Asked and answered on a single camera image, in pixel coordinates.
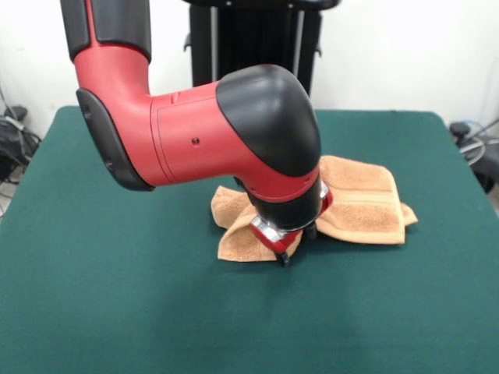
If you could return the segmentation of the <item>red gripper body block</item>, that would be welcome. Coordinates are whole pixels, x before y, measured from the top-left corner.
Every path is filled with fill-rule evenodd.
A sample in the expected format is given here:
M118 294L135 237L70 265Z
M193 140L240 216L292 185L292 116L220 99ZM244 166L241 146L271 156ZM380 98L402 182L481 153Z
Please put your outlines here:
M257 215L250 227L258 240L275 255L287 252L306 227L331 205L332 192L325 182L313 186L298 199L285 203L257 200Z

